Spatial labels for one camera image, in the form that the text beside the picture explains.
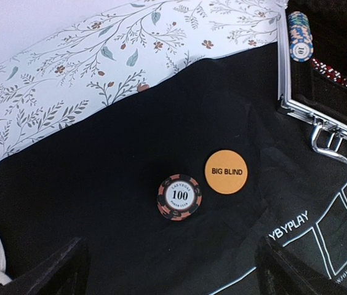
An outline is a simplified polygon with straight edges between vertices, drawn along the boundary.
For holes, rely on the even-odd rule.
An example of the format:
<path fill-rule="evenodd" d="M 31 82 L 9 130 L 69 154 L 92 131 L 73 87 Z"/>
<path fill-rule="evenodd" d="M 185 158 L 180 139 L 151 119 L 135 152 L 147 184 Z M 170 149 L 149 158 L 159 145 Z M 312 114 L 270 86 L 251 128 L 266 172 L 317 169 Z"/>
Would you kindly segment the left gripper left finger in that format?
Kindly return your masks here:
<path fill-rule="evenodd" d="M 0 294 L 85 294 L 89 269 L 88 244 L 76 237 L 29 272 L 0 286 Z"/>

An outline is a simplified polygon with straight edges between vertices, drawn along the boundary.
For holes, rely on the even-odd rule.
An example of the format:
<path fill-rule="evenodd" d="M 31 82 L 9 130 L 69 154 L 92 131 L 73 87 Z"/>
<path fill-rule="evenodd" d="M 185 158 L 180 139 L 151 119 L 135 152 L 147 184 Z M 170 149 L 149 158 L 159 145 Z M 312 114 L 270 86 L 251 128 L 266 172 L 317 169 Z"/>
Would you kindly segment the orange big blind button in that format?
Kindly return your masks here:
<path fill-rule="evenodd" d="M 240 154 L 222 149 L 207 159 L 204 174 L 211 189 L 222 195 L 231 195 L 245 186 L 248 168 Z"/>

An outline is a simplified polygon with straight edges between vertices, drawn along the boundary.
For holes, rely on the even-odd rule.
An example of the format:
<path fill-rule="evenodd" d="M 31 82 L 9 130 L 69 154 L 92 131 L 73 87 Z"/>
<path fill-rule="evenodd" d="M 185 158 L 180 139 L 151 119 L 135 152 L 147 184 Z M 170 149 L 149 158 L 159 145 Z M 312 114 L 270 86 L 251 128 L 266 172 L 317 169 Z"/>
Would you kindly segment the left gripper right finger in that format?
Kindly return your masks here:
<path fill-rule="evenodd" d="M 270 238 L 258 243 L 258 285 L 261 294 L 347 294 Z"/>

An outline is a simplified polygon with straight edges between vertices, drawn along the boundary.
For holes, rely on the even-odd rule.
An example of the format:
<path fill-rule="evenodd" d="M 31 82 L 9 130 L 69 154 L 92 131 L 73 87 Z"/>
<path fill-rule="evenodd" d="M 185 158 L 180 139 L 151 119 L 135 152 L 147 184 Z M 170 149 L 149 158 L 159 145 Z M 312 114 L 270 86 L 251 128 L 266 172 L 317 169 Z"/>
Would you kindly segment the aluminium poker chip case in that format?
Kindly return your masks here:
<path fill-rule="evenodd" d="M 347 88 L 313 69 L 311 59 L 347 77 L 347 1 L 280 1 L 277 18 L 278 110 L 313 126 L 311 147 L 347 164 Z M 303 12 L 314 52 L 306 62 L 290 56 L 287 17 Z"/>

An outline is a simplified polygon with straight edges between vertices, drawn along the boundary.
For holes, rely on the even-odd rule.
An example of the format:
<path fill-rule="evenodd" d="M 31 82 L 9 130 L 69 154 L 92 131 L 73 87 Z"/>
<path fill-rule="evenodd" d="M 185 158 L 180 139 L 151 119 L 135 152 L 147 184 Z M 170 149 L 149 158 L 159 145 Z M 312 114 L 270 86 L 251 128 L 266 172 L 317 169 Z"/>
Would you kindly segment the orange black 100 chip stack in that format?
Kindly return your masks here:
<path fill-rule="evenodd" d="M 201 206 L 201 202 L 199 183 L 188 175 L 171 175 L 159 186 L 158 210 L 171 221 L 182 221 L 190 217 Z"/>

